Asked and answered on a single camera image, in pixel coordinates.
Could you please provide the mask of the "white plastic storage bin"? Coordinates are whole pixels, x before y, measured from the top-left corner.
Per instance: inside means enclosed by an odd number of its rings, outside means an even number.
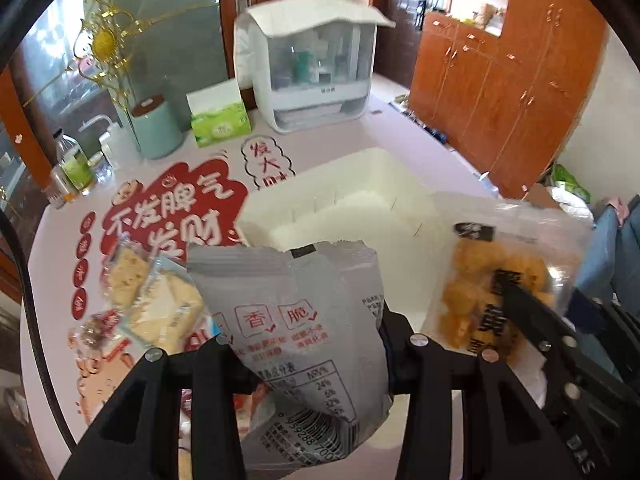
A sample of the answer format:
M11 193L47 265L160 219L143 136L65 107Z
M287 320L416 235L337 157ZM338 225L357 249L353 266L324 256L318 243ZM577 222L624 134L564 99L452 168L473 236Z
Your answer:
M454 236L434 193L382 148L368 148L250 194L235 221L245 244L281 252L361 240L378 254L385 299L418 332L442 315Z

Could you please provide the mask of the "small red candy packet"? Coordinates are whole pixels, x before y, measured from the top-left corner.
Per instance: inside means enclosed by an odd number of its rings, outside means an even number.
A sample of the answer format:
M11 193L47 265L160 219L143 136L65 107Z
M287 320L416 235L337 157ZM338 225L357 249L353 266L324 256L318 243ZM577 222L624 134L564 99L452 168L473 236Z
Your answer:
M101 350L113 337L121 319L122 314L117 309L93 314L68 331L67 345L74 350Z

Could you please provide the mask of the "clear bottle green label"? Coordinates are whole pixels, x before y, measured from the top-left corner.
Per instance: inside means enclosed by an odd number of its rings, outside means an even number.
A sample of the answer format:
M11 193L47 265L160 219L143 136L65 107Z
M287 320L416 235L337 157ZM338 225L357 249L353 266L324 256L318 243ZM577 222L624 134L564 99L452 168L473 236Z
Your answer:
M89 167L87 155L79 142L68 136L62 128L53 133L58 164L67 179L82 194L87 195L96 182L94 173Z

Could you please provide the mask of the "clear bag rice cracker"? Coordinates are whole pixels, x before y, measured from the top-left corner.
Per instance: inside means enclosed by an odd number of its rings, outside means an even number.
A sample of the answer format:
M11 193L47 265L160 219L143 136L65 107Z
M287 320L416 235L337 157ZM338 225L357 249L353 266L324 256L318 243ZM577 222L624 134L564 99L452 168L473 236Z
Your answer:
M118 310L127 310L151 267L149 253L138 242L119 240L107 255L101 275L105 299Z

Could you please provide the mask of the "teal canister with wooden lid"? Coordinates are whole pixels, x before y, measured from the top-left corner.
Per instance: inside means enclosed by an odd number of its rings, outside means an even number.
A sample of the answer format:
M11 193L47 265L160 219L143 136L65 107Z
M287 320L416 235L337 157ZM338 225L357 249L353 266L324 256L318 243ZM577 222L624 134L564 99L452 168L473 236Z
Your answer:
M178 150L184 133L162 94L154 94L137 103L130 116L134 135L145 159L160 159Z

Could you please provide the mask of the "green tissue pack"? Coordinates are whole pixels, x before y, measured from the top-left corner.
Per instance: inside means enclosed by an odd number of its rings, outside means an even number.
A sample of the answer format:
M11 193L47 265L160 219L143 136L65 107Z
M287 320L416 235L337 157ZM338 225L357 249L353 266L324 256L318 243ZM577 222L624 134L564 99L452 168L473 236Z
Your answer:
M191 130L199 148L245 136L252 125L234 78L186 95Z

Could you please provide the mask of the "white bottle sterilizer cabinet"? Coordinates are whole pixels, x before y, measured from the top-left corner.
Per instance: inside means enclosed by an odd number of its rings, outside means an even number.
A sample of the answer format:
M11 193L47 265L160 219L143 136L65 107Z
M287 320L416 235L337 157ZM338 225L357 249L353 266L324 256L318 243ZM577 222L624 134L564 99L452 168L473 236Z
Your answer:
M359 118L371 93L376 36L395 23L348 0L271 0L234 22L236 82L265 122L289 134Z

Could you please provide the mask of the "glass door with gold ornament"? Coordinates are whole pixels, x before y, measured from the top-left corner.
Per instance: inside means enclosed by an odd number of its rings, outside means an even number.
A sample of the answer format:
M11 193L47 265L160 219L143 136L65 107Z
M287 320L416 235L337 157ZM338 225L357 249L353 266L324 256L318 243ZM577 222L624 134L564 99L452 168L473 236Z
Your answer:
M25 118L48 159L53 133L86 153L96 115L130 126L134 107L160 94L180 129L190 127L189 93L228 77L220 0L53 0L9 62Z

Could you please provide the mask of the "wooden cabinet wall unit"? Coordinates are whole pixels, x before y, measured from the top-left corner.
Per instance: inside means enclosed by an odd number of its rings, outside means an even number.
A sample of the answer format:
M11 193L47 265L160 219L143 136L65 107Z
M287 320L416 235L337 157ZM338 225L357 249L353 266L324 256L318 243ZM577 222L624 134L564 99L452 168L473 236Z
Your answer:
M572 134L605 36L589 0L509 0L498 36L427 13L410 110L502 195L521 198Z

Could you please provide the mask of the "yellow egg-yolk snack bag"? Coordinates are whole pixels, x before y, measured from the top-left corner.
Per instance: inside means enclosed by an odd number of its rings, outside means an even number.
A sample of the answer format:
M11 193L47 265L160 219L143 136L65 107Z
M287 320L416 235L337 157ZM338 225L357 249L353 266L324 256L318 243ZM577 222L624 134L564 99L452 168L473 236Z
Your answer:
M527 202L438 193L445 234L437 286L437 335L454 350L520 359L522 332L503 313L504 283L563 314L591 235L591 223Z

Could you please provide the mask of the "white squeeze bottle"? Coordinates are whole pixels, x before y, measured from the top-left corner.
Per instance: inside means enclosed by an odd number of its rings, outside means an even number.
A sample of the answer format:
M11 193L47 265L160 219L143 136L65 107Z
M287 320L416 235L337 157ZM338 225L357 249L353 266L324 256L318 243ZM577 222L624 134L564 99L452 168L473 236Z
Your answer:
M105 159L114 170L131 169L141 164L142 158L132 134L107 115L90 118L78 131L83 132L97 122L106 122L106 130L99 136L99 142Z

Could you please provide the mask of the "clear bag of crackers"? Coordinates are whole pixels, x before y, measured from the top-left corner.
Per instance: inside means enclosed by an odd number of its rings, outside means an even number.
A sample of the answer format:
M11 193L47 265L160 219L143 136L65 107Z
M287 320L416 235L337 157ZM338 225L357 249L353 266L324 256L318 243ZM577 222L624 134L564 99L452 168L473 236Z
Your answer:
M186 269L164 256L155 258L125 312L124 330L168 356L196 350L220 333Z

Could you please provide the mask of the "grey snack bag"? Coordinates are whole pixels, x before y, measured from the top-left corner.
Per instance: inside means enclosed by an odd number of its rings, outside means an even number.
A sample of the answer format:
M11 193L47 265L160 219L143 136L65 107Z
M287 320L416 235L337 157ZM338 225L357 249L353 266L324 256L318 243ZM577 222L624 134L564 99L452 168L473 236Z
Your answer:
M378 330L378 254L361 240L192 245L186 268L221 333L268 391L242 437L251 479L344 460L393 405Z

